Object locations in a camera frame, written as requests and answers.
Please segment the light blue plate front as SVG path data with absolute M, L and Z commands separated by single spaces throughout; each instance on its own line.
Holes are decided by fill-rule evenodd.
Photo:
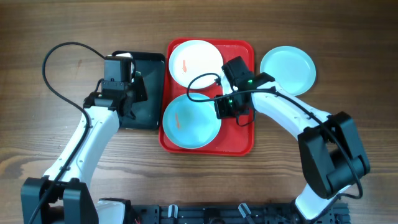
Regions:
M 182 94 L 165 109 L 162 127 L 175 145 L 185 149 L 206 146 L 218 135 L 221 120 L 208 96 L 200 93 Z

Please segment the light blue plate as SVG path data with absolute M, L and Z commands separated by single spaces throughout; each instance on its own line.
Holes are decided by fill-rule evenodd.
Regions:
M 307 92 L 315 83 L 317 71 L 311 57 L 293 46 L 276 47 L 261 60 L 259 71 L 275 78 L 291 95 Z
M 182 94 L 165 109 L 162 127 L 175 145 L 185 149 L 206 146 L 218 135 L 221 120 L 208 96 L 200 93 Z

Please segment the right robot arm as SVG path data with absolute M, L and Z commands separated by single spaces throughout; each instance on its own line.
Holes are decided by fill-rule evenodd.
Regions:
M 236 118 L 248 110 L 260 112 L 281 125 L 297 141 L 303 175 L 307 182 L 293 201 L 292 221 L 315 223 L 352 185 L 363 196 L 360 179 L 370 171 L 357 127 L 345 112 L 330 114 L 287 93 L 267 73 L 255 75 L 241 57 L 222 66 L 217 78 L 223 94 L 215 97 L 219 119 Z

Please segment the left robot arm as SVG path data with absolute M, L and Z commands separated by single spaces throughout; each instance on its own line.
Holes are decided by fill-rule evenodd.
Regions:
M 21 188 L 24 223 L 127 223 L 129 200 L 94 203 L 89 186 L 103 151 L 120 126 L 135 118 L 132 104 L 147 99 L 143 78 L 130 52 L 104 58 L 104 78 L 80 108 L 73 136 L 41 178 Z

